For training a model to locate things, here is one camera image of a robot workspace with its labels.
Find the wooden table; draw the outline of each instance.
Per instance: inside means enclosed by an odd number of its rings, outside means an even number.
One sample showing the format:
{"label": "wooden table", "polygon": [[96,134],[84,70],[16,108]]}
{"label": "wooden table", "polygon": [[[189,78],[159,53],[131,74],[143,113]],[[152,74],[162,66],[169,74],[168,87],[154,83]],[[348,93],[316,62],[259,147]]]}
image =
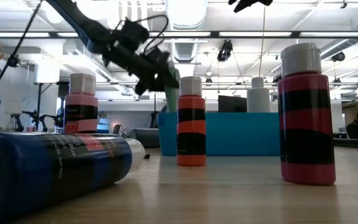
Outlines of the wooden table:
{"label": "wooden table", "polygon": [[358,224],[358,149],[335,153],[330,187],[284,182],[278,157],[209,157],[204,167],[178,167],[174,157],[152,154],[114,187],[15,223]]}

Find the ceiling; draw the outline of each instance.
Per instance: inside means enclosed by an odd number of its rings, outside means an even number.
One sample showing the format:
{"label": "ceiling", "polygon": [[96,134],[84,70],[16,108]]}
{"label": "ceiling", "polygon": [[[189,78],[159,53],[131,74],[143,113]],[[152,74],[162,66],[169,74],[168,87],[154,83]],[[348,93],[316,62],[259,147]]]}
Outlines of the ceiling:
{"label": "ceiling", "polygon": [[[97,19],[104,26],[108,26],[110,18],[114,11],[119,12],[122,16],[122,2],[120,0],[120,9],[111,9],[109,1],[91,1],[79,0],[83,2],[86,7],[84,13]],[[138,17],[140,18],[140,2],[128,0],[128,18],[132,17],[131,2],[138,4]],[[38,1],[21,1],[21,0],[0,0],[0,31],[12,32],[23,31],[26,27],[28,20],[34,11]],[[265,30],[358,30],[358,1],[348,0],[348,5],[345,9],[341,9],[342,1],[336,0],[274,0],[270,7],[265,10]],[[165,13],[165,6],[163,0],[149,0],[147,1],[148,16]],[[40,12],[35,18],[31,31],[58,31],[58,32],[73,32],[70,25],[65,22],[52,23],[51,8],[48,4],[43,3]],[[233,13],[233,6],[227,4],[227,0],[209,0],[206,11],[206,20],[204,30],[262,30],[264,26],[264,7],[261,4],[255,4],[252,7],[244,9],[239,13]],[[149,21],[148,26],[150,30],[161,30],[164,25],[163,20]],[[239,82],[242,81],[243,75],[246,81],[250,81],[252,77],[263,76],[267,81],[271,82],[272,78],[277,74],[274,71],[280,65],[280,52],[290,45],[303,42],[313,42],[322,50],[328,49],[330,46],[337,44],[342,40],[334,39],[233,39],[232,44],[234,47],[234,54],[229,60],[218,66],[216,60],[216,52],[220,48],[224,39],[199,39],[202,43],[199,44],[196,65],[194,67],[194,75],[207,77],[207,72],[211,72],[214,82]],[[17,39],[1,39],[0,42],[3,46],[15,46]],[[63,50],[51,51],[52,46],[64,45]],[[91,63],[94,65],[101,65],[101,57],[92,55],[86,58],[84,55],[70,55],[67,54],[67,48],[78,49],[80,52],[87,55],[83,51],[83,46],[78,40],[68,39],[42,39],[25,40],[22,44],[23,47],[38,47],[41,49],[41,54],[48,57],[53,57],[62,64],[63,77],[67,77],[71,72],[83,72]],[[164,43],[161,48],[170,50],[171,43]],[[358,71],[358,44],[355,44],[348,49],[343,50],[346,59],[343,62],[337,62],[335,69],[334,63],[330,60],[323,60],[322,66],[324,74],[330,80],[334,76],[343,76],[342,82],[358,82],[358,74],[346,78],[352,73]],[[177,65],[178,67],[186,67],[189,65]],[[122,69],[117,66],[110,65],[106,72],[110,72],[116,81],[134,82],[135,77],[127,76]],[[99,77],[98,81],[103,82],[104,79]],[[347,93],[354,89],[354,86],[347,86],[338,89],[338,93]],[[223,94],[232,94],[232,90],[223,91]]]}

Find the white bottle cap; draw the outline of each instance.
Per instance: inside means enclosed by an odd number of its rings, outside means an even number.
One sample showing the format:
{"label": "white bottle cap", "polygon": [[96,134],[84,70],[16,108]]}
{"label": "white bottle cap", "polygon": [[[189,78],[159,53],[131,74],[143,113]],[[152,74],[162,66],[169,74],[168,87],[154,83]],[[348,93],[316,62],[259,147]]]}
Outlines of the white bottle cap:
{"label": "white bottle cap", "polygon": [[251,85],[253,88],[263,88],[264,87],[264,78],[263,77],[254,77],[251,80]]}
{"label": "white bottle cap", "polygon": [[282,78],[298,72],[321,73],[321,51],[314,43],[295,44],[281,51]]}
{"label": "white bottle cap", "polygon": [[139,170],[140,165],[144,159],[145,151],[142,143],[136,139],[125,139],[132,151],[132,165],[129,172],[135,172]]}
{"label": "white bottle cap", "polygon": [[95,76],[82,73],[70,75],[70,93],[87,93],[94,96],[95,88]]}
{"label": "white bottle cap", "polygon": [[194,76],[180,78],[180,95],[203,96],[203,82],[201,78]]}

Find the table surface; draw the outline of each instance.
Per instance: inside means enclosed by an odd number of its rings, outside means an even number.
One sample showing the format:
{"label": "table surface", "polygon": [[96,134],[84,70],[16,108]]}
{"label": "table surface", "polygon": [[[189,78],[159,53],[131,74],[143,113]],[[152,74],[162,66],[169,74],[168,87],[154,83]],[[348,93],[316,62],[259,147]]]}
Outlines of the table surface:
{"label": "table surface", "polygon": [[358,223],[358,149],[336,148],[335,186],[283,181],[278,157],[209,157],[178,167],[152,154],[120,183],[14,223]]}

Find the blue box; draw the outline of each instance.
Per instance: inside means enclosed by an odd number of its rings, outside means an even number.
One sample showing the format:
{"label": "blue box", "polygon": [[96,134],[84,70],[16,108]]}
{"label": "blue box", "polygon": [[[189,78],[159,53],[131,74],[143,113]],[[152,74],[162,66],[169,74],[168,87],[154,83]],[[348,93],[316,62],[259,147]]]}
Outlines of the blue box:
{"label": "blue box", "polygon": [[[163,156],[177,154],[177,114],[158,114]],[[278,113],[206,113],[207,156],[279,156]]]}

